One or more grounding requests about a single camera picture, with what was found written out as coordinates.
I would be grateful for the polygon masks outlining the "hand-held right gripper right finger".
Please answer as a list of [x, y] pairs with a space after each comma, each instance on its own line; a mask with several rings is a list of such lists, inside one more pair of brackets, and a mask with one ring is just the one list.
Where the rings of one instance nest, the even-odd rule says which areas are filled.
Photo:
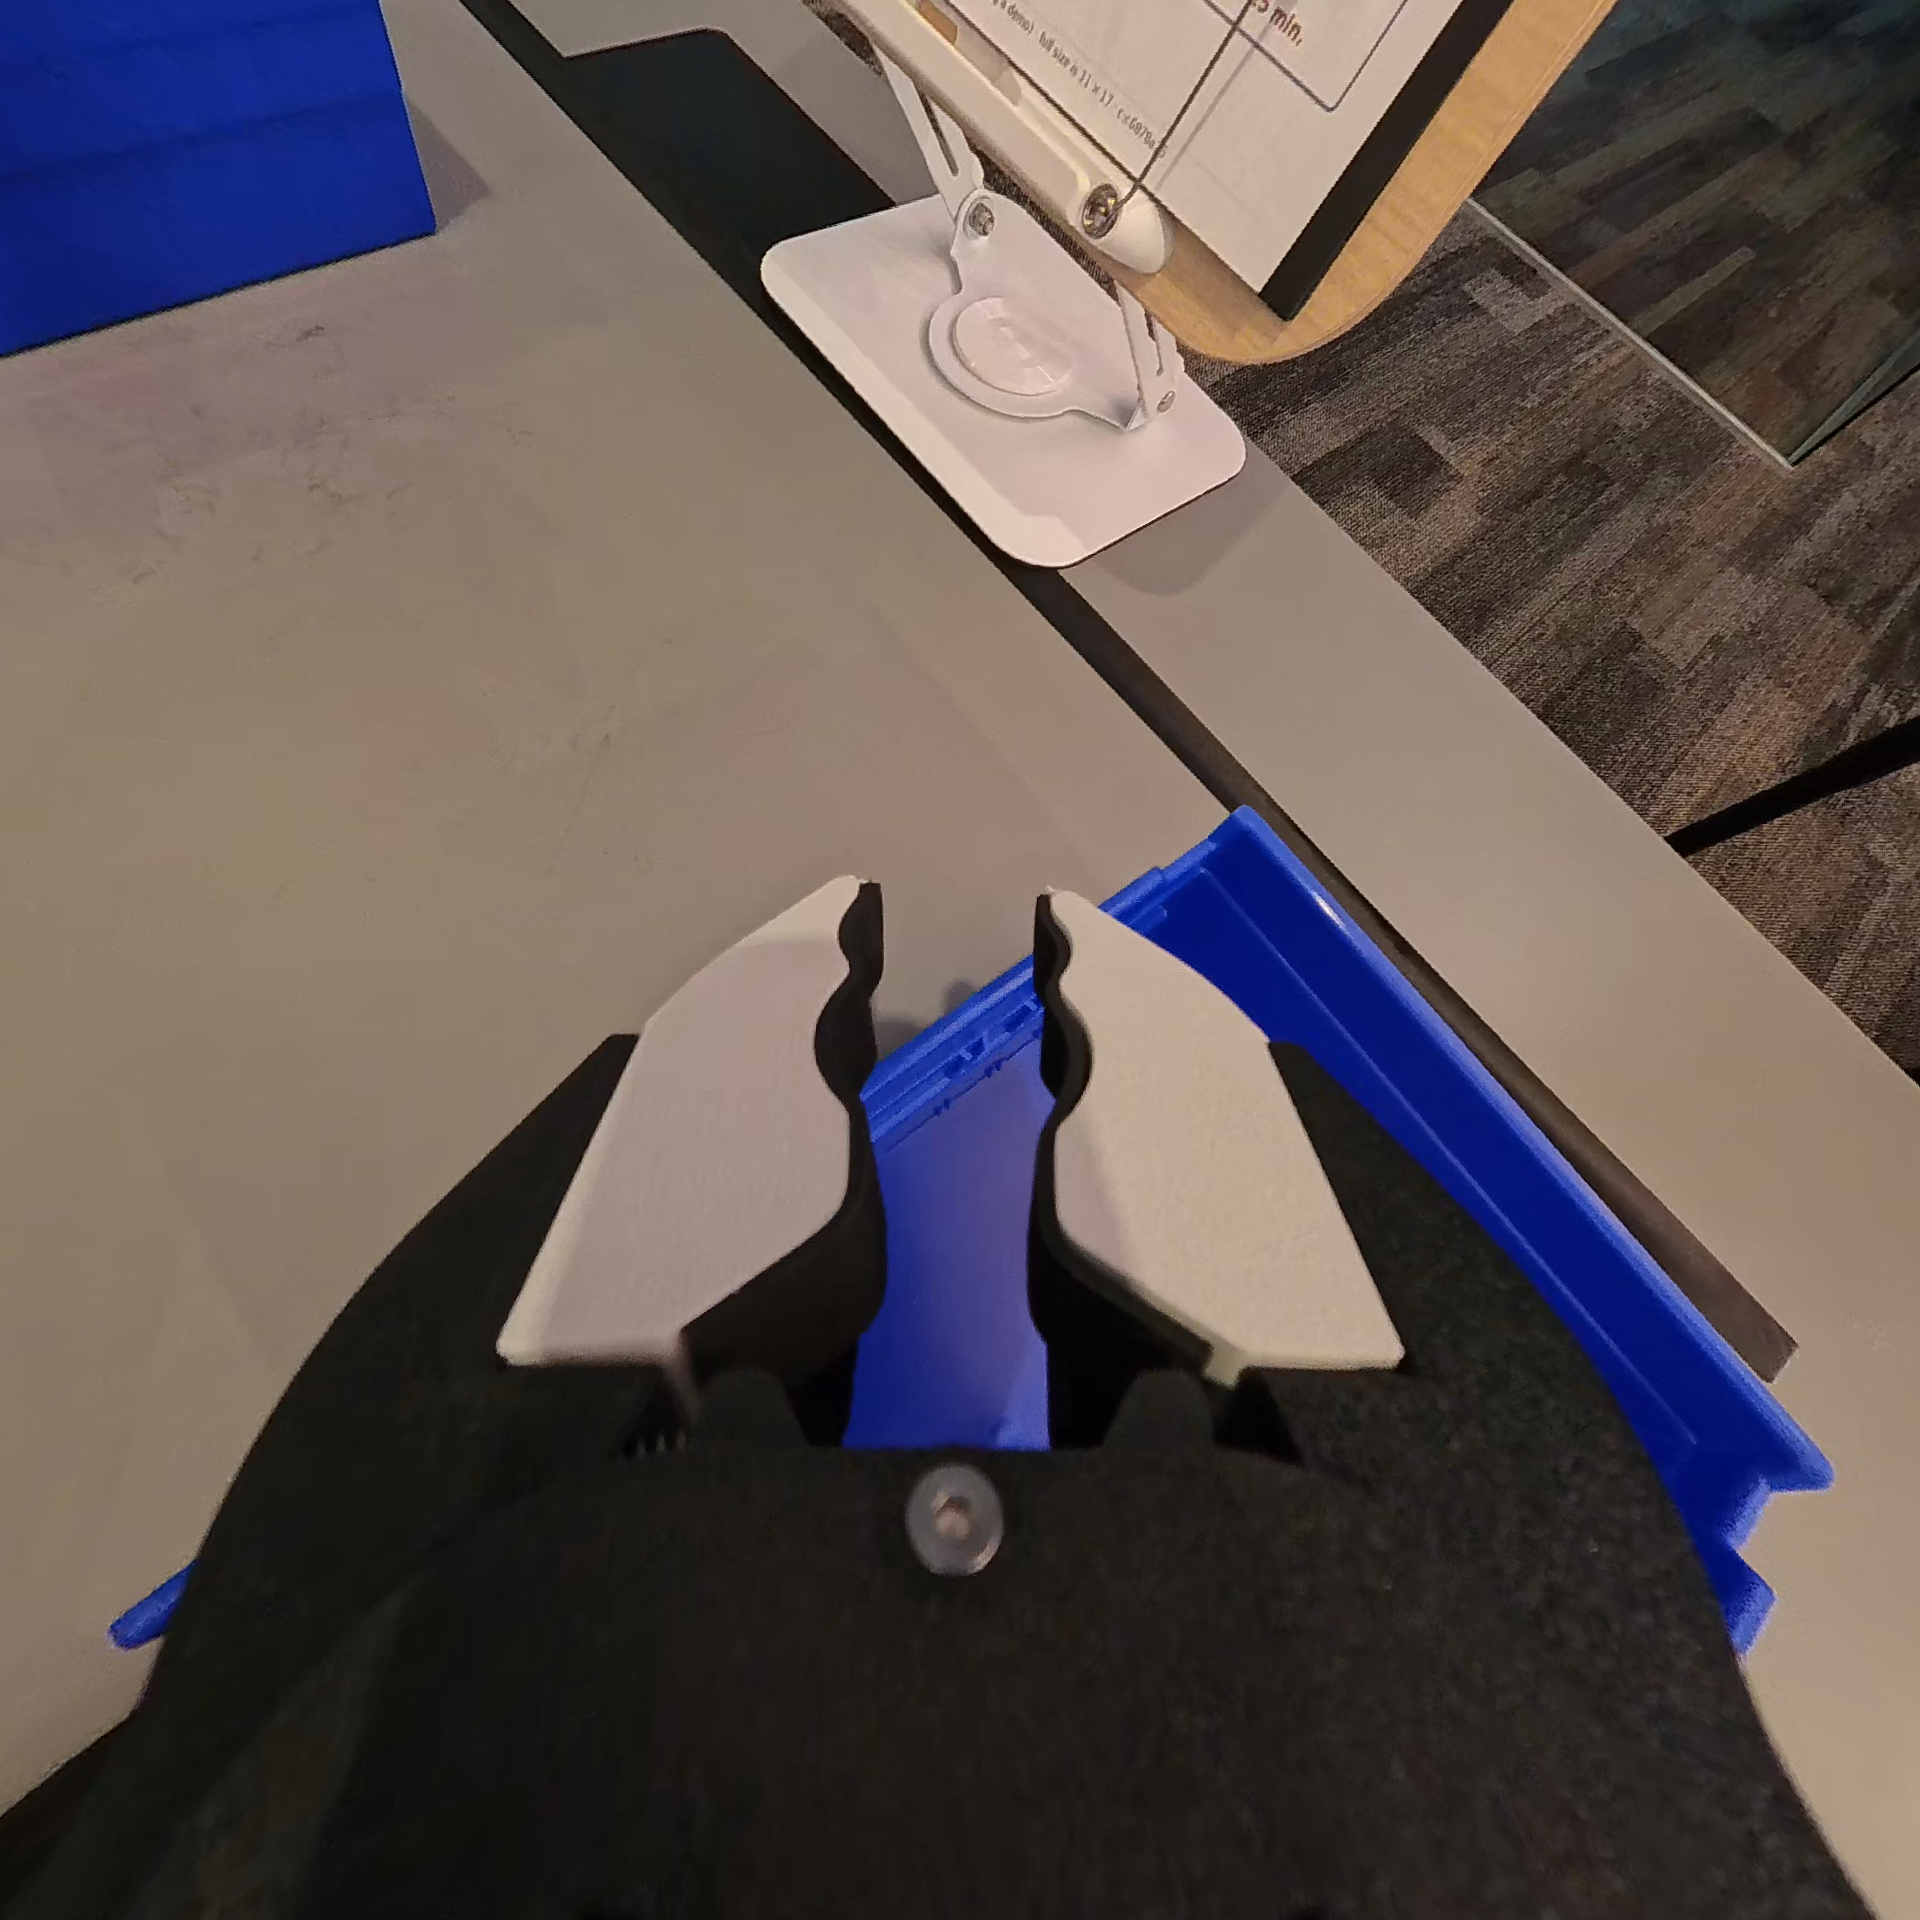
[[1028, 1313], [1049, 1414], [1142, 1373], [1391, 1373], [1403, 1341], [1264, 1028], [1074, 891], [1036, 907], [1041, 1123]]

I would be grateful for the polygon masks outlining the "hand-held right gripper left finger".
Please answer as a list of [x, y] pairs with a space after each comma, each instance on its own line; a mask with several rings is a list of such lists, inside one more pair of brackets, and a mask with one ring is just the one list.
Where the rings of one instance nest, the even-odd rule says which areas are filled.
[[495, 1356], [641, 1361], [688, 1412], [730, 1368], [849, 1412], [887, 1237], [862, 1089], [881, 887], [831, 879], [642, 1023]]

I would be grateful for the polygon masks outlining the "blue plastic bin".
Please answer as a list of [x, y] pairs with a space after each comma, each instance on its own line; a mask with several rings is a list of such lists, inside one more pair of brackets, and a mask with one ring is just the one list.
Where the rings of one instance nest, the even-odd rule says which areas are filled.
[[3, 3], [3, 354], [435, 224], [378, 3]]
[[[1383, 946], [1246, 808], [1107, 916], [1302, 1045], [1560, 1315], [1686, 1517], [1730, 1638], [1772, 1608], [1745, 1544], [1772, 1497], [1823, 1492], [1829, 1455], [1487, 1072]], [[1041, 1448], [1024, 1304], [1045, 1123], [1031, 965], [999, 974], [866, 1083], [887, 1297], [862, 1339], [857, 1448]]]

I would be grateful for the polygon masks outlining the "black flat mat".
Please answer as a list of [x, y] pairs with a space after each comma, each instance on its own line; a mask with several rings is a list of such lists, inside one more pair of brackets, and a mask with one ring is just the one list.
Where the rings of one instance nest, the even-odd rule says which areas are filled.
[[514, 3], [468, 13], [752, 306], [763, 255], [892, 210], [781, 84], [720, 30], [562, 56]]

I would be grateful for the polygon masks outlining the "printed instruction sign board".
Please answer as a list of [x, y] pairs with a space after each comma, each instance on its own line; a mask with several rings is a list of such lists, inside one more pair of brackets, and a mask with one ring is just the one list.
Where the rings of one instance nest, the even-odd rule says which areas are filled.
[[946, 109], [1107, 259], [1194, 234], [1278, 317], [1330, 273], [1509, 3], [910, 3]]

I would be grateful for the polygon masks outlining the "white mount plate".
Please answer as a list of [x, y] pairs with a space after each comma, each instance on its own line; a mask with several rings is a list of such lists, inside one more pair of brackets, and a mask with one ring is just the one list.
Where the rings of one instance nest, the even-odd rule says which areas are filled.
[[1245, 466], [1172, 337], [994, 190], [785, 240], [762, 284], [1015, 562], [1084, 562]]

